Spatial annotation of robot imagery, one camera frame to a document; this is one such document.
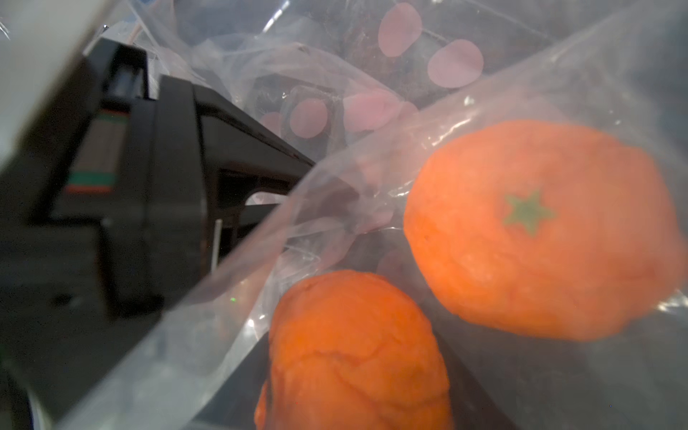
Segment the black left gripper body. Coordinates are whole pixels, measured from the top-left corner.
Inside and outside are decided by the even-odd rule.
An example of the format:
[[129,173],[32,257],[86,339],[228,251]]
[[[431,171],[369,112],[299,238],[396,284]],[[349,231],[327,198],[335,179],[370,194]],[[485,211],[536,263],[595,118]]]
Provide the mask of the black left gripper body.
[[147,55],[96,43],[1,175],[1,369],[23,419],[65,417],[152,329]]

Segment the orange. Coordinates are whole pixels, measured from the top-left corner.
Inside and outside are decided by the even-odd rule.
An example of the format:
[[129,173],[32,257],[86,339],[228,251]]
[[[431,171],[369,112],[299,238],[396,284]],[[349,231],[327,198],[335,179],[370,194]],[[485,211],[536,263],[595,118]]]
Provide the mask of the orange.
[[687,281],[687,242],[654,159],[571,124],[511,121],[435,151],[404,233],[440,303],[531,337],[597,340]]
[[259,429],[451,429],[430,322],[384,277],[338,271],[291,287],[272,316]]

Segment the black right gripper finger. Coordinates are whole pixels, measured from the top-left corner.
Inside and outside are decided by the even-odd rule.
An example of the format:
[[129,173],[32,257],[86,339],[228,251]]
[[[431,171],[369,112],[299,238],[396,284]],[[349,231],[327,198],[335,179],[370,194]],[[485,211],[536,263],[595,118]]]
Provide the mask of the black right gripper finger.
[[209,88],[165,76],[155,116],[155,290],[179,301],[272,211],[313,161]]

